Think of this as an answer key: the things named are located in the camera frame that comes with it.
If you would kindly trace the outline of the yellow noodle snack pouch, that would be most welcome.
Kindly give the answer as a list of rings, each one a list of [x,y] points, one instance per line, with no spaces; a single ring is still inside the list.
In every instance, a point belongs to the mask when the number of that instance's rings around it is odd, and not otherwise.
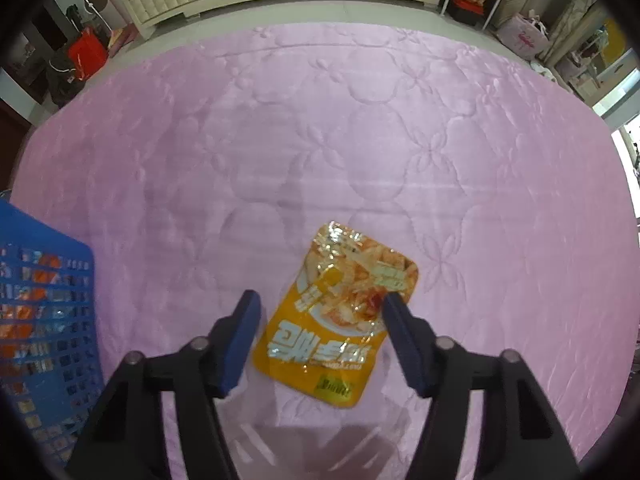
[[[307,396],[352,408],[387,335],[385,296],[409,300],[418,278],[418,266],[401,252],[341,223],[325,224],[259,338],[254,365]]]

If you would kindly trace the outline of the orange long snack bag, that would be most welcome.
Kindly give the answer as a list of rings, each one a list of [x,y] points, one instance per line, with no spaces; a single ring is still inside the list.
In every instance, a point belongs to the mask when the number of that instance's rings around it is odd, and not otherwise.
[[[54,269],[61,267],[58,256],[41,254],[36,262],[37,267],[21,268],[21,278],[27,278],[40,287],[1,284],[1,298],[8,299],[13,290],[13,298],[21,304],[2,304],[1,306],[1,357],[13,359],[18,348],[17,340],[29,339],[34,331],[34,319],[39,310],[38,304],[47,299],[46,285],[53,284],[56,276]]]

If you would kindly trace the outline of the blue plastic basket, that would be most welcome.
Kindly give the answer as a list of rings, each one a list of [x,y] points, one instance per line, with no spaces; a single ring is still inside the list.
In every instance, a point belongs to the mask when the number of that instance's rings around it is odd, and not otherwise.
[[[93,252],[2,202],[1,284],[40,287],[21,278],[21,268],[36,268],[41,254],[58,256],[61,267],[38,304],[32,336],[16,341],[15,358],[1,358],[1,391],[43,452],[64,465],[104,387]]]

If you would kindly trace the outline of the pink quilted cloth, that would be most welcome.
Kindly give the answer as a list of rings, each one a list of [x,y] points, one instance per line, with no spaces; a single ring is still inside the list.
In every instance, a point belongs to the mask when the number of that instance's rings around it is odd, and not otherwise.
[[[99,74],[32,135],[11,200],[92,248],[105,374],[244,290],[272,315],[334,220],[416,263],[410,307],[437,333],[518,350],[577,456],[623,396],[639,247],[620,148],[582,101],[461,42],[289,24]]]

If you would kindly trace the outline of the red bag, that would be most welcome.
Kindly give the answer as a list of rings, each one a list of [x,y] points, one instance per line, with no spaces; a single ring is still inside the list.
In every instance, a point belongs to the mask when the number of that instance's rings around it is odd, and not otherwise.
[[[85,28],[66,50],[75,67],[76,78],[87,81],[95,75],[107,61],[107,50],[90,29]]]

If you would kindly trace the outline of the pink shopping bag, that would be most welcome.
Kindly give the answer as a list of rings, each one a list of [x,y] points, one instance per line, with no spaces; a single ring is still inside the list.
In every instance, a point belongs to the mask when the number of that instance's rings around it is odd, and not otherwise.
[[[525,61],[531,61],[550,44],[547,27],[534,10],[514,14],[498,27],[497,38]]]

